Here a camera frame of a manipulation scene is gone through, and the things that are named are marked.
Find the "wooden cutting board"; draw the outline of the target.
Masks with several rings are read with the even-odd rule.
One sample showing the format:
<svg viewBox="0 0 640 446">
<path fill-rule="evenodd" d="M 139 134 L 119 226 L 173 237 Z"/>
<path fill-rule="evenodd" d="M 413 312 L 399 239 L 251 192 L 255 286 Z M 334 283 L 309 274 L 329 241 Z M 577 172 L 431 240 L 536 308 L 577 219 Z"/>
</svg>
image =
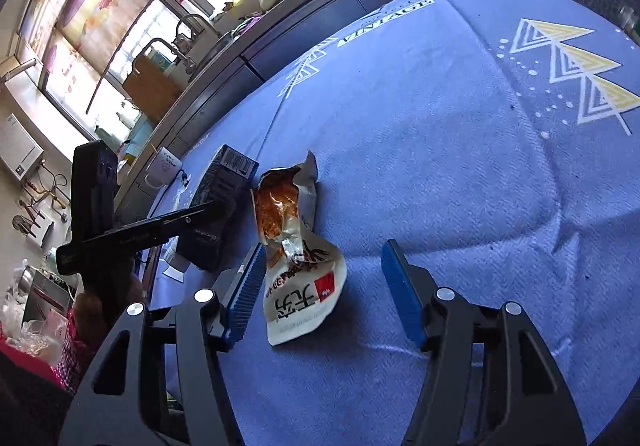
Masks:
<svg viewBox="0 0 640 446">
<path fill-rule="evenodd" d="M 132 62 L 131 72 L 122 88 L 134 105 L 155 124 L 162 120 L 181 94 L 180 88 L 143 54 Z"/>
</svg>

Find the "blue patterned tablecloth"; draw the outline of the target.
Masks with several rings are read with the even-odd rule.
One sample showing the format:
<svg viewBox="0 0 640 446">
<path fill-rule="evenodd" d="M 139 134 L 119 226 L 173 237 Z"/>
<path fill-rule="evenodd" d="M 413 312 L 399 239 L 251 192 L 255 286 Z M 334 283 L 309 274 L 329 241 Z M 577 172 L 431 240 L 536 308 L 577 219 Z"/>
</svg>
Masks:
<svg viewBox="0 0 640 446">
<path fill-rule="evenodd" d="M 314 228 L 348 267 L 333 313 L 274 348 L 255 309 L 221 356 L 250 445 L 397 445 L 427 359 L 380 264 L 519 302 L 594 440 L 639 377 L 639 48 L 571 0 L 394 0 L 319 42 L 183 158 L 262 171 L 308 153 Z"/>
</svg>

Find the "white ceramic mug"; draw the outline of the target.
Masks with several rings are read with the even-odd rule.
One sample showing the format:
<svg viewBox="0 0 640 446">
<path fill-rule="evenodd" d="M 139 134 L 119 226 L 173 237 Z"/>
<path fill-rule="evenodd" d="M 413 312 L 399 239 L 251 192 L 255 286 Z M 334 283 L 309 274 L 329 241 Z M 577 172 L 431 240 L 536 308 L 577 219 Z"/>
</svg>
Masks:
<svg viewBox="0 0 640 446">
<path fill-rule="evenodd" d="M 146 168 L 144 183 L 152 189 L 160 189 L 174 180 L 182 169 L 182 161 L 166 148 L 160 148 Z"/>
</svg>

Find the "white water heater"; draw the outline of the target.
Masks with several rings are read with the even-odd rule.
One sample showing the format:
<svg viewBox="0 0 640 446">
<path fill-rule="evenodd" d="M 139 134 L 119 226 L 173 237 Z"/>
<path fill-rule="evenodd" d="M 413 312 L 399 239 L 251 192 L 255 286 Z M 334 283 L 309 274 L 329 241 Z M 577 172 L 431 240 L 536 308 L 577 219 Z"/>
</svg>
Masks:
<svg viewBox="0 0 640 446">
<path fill-rule="evenodd" d="M 40 164 L 43 149 L 11 113 L 1 123 L 1 161 L 18 181 L 24 181 Z"/>
</svg>

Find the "black carton box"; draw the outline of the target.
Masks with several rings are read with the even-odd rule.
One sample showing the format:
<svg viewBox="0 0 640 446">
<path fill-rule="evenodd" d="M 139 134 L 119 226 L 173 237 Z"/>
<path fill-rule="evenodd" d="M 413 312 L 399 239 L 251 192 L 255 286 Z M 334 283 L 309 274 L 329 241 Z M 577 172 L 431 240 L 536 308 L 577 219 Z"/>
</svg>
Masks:
<svg viewBox="0 0 640 446">
<path fill-rule="evenodd" d="M 210 210 L 194 223 L 193 229 L 176 240 L 175 257 L 180 265 L 214 270 L 234 213 L 248 198 L 257 169 L 256 161 L 229 145 L 218 149 L 190 204 L 191 207 L 207 205 Z"/>
</svg>

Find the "steel kitchen faucet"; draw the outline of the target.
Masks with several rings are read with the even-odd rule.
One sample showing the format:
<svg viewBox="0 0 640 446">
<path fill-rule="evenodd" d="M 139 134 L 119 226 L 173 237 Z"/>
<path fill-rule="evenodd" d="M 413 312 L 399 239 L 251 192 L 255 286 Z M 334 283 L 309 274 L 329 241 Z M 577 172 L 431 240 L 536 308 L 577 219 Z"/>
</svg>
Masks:
<svg viewBox="0 0 640 446">
<path fill-rule="evenodd" d="M 196 69 L 196 63 L 191 58 L 160 37 L 150 39 L 132 60 L 131 70 L 136 74 L 140 73 L 139 60 L 141 58 L 148 59 L 160 73 L 175 68 L 179 62 L 183 64 L 188 75 L 193 74 Z"/>
</svg>

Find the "white orange snack wrapper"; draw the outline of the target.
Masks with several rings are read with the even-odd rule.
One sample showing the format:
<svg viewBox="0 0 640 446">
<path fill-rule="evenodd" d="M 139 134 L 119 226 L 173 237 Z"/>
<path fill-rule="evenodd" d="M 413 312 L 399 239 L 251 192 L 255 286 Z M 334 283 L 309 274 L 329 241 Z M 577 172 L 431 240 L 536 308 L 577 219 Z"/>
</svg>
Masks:
<svg viewBox="0 0 640 446">
<path fill-rule="evenodd" d="M 347 279 L 342 251 L 314 232 L 318 167 L 306 160 L 270 169 L 252 190 L 259 243 L 266 252 L 262 309 L 272 346 L 318 329 L 334 310 Z"/>
</svg>

